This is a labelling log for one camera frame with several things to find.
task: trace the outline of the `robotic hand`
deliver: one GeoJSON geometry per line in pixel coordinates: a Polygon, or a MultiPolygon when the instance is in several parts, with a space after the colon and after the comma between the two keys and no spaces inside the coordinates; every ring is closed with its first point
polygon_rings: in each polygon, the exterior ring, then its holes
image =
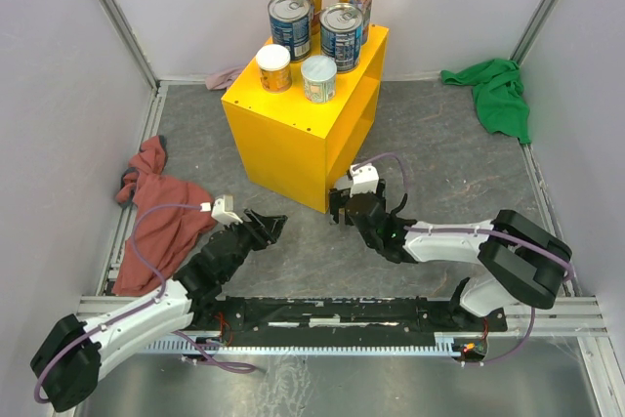
{"type": "MultiPolygon", "coordinates": [[[[231,211],[231,195],[218,197],[211,209],[226,228],[214,233],[163,287],[115,312],[85,322],[70,314],[53,327],[30,368],[58,412],[80,403],[115,366],[163,335],[211,322],[222,285],[250,251],[276,243],[287,220],[246,209],[249,220],[243,221],[231,211]]],[[[37,387],[35,398],[47,402],[39,393],[37,387]]]]}
{"type": "Polygon", "coordinates": [[[548,310],[572,276],[570,248],[514,210],[474,224],[437,226],[398,217],[405,195],[387,213],[385,182],[370,163],[353,165],[329,198],[334,222],[344,216],[369,248],[392,263],[482,264],[486,273],[460,282],[450,301],[461,326],[518,302],[548,310]]]}

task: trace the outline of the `red towel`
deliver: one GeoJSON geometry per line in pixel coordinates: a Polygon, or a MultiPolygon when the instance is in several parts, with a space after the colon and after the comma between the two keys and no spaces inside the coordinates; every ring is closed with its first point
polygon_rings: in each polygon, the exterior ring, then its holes
{"type": "MultiPolygon", "coordinates": [[[[128,163],[122,178],[123,188],[115,196],[120,204],[137,206],[137,220],[150,208],[160,204],[199,205],[213,202],[213,197],[200,186],[173,176],[162,176],[167,154],[164,139],[152,137],[141,145],[140,152],[128,163]]],[[[209,212],[182,208],[157,210],[148,215],[136,233],[137,247],[165,278],[171,277],[183,262],[197,237],[212,229],[217,222],[209,212]]],[[[115,295],[142,296],[160,282],[137,258],[126,240],[124,260],[113,286],[115,295]]]]}

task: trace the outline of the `floor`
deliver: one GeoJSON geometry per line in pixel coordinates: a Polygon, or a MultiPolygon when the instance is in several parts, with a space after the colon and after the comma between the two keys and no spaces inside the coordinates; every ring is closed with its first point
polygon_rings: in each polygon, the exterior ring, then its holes
{"type": "MultiPolygon", "coordinates": [[[[439,262],[393,265],[367,250],[355,229],[331,226],[314,210],[247,181],[221,107],[221,92],[170,86],[159,133],[166,173],[236,211],[286,214],[278,243],[252,253],[226,285],[241,296],[449,296],[479,267],[439,262]]],[[[436,81],[383,83],[375,124],[356,161],[394,151],[410,177],[403,211],[432,223],[468,223],[512,208],[541,217],[515,139],[479,125],[471,91],[436,81]]],[[[393,161],[376,163],[390,204],[402,195],[393,161]]],[[[490,339],[501,354],[514,340],[490,339]]],[[[463,369],[449,358],[237,356],[262,369],[240,376],[193,367],[172,355],[137,354],[117,367],[77,417],[215,416],[595,416],[575,339],[534,339],[504,364],[463,369]]]]}
{"type": "MultiPolygon", "coordinates": [[[[227,294],[444,297],[481,269],[447,262],[391,264],[367,249],[354,228],[330,225],[327,216],[250,183],[222,109],[222,93],[201,85],[170,86],[158,132],[167,138],[165,173],[214,195],[233,194],[239,213],[251,208],[289,217],[278,243],[252,253],[225,286],[227,294]]],[[[405,162],[410,194],[404,217],[469,223],[511,208],[540,221],[517,140],[483,130],[468,88],[437,81],[383,83],[375,123],[356,161],[384,151],[405,162]]],[[[387,180],[393,206],[403,195],[399,170],[392,160],[376,167],[387,180]]]]}

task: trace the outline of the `yellow cabinet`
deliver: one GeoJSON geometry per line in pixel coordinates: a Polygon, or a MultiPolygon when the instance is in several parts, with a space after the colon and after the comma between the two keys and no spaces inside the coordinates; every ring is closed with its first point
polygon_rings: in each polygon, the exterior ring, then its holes
{"type": "MultiPolygon", "coordinates": [[[[336,96],[324,104],[304,96],[302,63],[291,63],[293,85],[275,94],[263,89],[255,60],[245,67],[222,103],[250,181],[327,210],[328,191],[354,161],[375,119],[388,34],[371,25],[360,64],[337,75],[336,96]]],[[[320,54],[319,36],[312,38],[313,55],[320,54]]]]}

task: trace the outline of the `green towel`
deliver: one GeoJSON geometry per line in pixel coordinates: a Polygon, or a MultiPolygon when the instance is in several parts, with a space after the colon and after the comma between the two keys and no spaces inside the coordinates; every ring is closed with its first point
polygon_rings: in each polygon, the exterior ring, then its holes
{"type": "Polygon", "coordinates": [[[523,84],[517,63],[493,59],[458,73],[444,70],[440,78],[449,85],[474,86],[478,119],[489,133],[499,131],[518,137],[522,144],[531,142],[527,135],[529,107],[521,97],[523,84]]]}

